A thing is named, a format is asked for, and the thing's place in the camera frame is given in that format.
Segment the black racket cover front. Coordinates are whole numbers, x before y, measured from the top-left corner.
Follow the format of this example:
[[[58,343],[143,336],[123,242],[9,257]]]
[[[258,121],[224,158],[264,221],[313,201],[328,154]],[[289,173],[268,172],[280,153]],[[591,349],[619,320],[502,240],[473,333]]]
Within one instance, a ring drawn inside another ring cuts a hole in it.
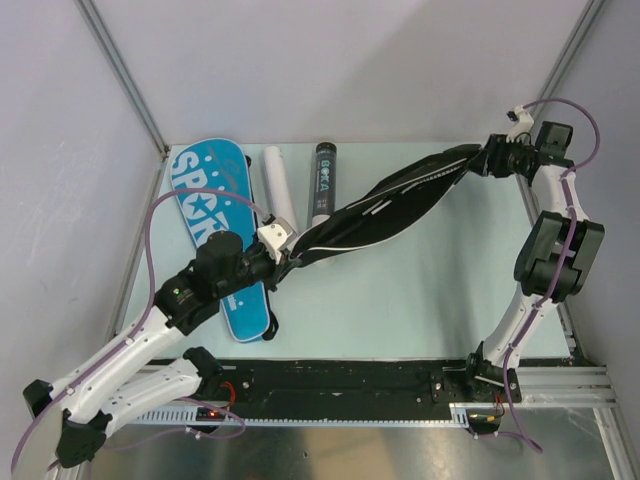
[[[479,144],[428,155],[379,181],[362,198],[334,211],[304,232],[291,257],[301,267],[369,248],[403,233],[462,179]]]

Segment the white shuttlecock tube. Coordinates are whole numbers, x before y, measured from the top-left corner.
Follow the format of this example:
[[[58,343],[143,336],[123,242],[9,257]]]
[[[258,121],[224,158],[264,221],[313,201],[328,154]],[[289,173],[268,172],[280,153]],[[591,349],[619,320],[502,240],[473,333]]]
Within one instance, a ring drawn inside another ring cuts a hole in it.
[[[281,149],[278,146],[267,146],[263,150],[263,164],[272,213],[283,218],[295,232],[298,232],[299,226]]]

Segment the black shuttlecock tube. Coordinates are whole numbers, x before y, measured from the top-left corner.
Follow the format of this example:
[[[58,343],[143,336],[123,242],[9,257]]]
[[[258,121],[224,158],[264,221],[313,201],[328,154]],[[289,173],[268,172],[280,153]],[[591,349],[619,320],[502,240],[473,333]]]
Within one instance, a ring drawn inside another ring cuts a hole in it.
[[[331,142],[319,143],[312,161],[309,228],[325,222],[335,211],[336,167],[337,146]]]

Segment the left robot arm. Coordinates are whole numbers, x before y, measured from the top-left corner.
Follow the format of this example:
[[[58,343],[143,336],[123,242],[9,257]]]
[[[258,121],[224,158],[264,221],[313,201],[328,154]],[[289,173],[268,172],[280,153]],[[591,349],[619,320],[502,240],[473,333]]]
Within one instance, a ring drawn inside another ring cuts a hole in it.
[[[193,260],[151,294],[140,318],[93,357],[54,382],[23,391],[33,421],[55,415],[54,465],[90,461],[130,420],[173,400],[209,399],[221,389],[222,368],[204,347],[191,347],[160,372],[132,381],[148,361],[219,312],[223,299],[265,283],[274,287],[291,266],[294,234],[261,227],[249,247],[231,231],[211,234]]]

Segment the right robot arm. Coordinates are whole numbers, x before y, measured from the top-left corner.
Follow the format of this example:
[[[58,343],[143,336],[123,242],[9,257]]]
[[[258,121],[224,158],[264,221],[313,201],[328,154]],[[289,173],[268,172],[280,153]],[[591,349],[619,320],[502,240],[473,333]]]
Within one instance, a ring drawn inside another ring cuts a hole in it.
[[[514,296],[495,330],[467,359],[464,393],[486,400],[518,367],[523,347],[541,321],[580,292],[602,244],[605,228],[591,221],[575,188],[577,167],[567,159],[573,129],[543,122],[535,142],[526,133],[493,135],[469,164],[480,176],[524,178],[538,202],[539,215],[514,265]]]

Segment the blue racket cover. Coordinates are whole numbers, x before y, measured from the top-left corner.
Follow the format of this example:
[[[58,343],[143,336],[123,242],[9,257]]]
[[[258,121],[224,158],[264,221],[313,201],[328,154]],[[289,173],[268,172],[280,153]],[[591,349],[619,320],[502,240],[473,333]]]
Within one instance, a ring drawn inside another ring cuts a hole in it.
[[[225,195],[253,198],[250,165],[243,149],[229,139],[206,139],[172,151],[169,184],[181,192],[176,201],[196,247],[217,231],[238,234],[244,247],[252,243],[257,214]],[[277,333],[277,319],[261,283],[222,299],[220,310],[232,338],[240,343],[268,341]]]

